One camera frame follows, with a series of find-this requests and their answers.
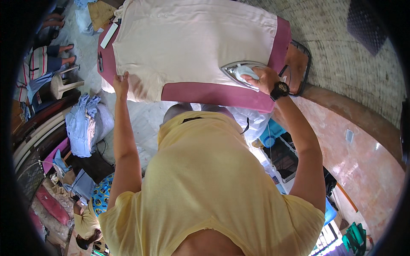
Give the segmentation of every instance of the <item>hair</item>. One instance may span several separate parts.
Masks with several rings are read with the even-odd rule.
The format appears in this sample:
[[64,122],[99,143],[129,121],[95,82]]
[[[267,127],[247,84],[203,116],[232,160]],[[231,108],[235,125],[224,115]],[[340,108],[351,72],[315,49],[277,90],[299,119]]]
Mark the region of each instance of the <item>hair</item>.
[[90,236],[89,238],[83,239],[83,238],[76,237],[75,240],[77,242],[77,245],[81,249],[87,250],[88,246],[92,244],[93,242],[95,242],[96,240],[98,240],[99,238],[101,238],[101,236],[102,236],[101,230],[96,229],[94,231],[94,234]]

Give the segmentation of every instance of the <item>yellow t-shirt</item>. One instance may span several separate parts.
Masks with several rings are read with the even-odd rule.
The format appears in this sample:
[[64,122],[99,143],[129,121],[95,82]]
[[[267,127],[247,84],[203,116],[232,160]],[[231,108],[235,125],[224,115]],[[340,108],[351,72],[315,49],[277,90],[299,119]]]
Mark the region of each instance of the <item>yellow t-shirt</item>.
[[82,215],[74,214],[74,228],[83,239],[92,236],[96,229],[101,229],[92,202],[88,203]]
[[[202,117],[182,123],[186,118]],[[281,195],[248,150],[242,128],[213,112],[165,123],[141,192],[124,192],[99,215],[113,255],[171,255],[191,233],[214,229],[245,255],[308,255],[324,214]]]

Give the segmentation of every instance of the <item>black watch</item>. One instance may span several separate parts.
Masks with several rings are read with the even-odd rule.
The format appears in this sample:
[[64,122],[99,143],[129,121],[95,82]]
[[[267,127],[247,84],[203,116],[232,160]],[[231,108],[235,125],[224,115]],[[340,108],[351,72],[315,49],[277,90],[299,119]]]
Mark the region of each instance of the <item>black watch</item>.
[[287,96],[289,94],[289,86],[284,82],[276,82],[273,90],[271,91],[271,99],[273,101],[278,100],[280,97]]

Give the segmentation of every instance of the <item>black rubber mat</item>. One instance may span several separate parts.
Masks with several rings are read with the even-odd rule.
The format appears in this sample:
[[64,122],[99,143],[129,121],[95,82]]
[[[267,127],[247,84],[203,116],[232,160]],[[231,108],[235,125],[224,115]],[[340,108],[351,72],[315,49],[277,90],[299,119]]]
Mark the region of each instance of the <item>black rubber mat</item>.
[[373,56],[379,52],[387,38],[375,15],[362,0],[350,2],[347,31]]

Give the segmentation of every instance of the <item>pink ironing board cover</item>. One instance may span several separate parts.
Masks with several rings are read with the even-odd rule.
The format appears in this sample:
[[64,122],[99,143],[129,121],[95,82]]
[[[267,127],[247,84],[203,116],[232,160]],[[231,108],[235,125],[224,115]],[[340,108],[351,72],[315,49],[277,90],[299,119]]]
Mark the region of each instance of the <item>pink ironing board cover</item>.
[[[101,52],[104,71],[99,74],[112,85],[113,77],[116,74],[115,56],[112,43],[117,37],[117,29],[108,42],[105,49],[100,44],[104,39],[108,27],[101,33],[98,39],[98,53]],[[280,72],[285,65],[285,56],[289,43],[292,40],[290,23],[278,17],[278,30],[272,46],[271,56],[268,66],[276,72]],[[191,103],[204,103],[222,106],[234,106],[244,109],[258,110],[260,113],[270,113],[275,106],[275,102],[262,92],[255,92],[237,86],[227,86],[223,84],[209,84],[197,82],[168,83],[162,89],[161,100],[179,101]]]

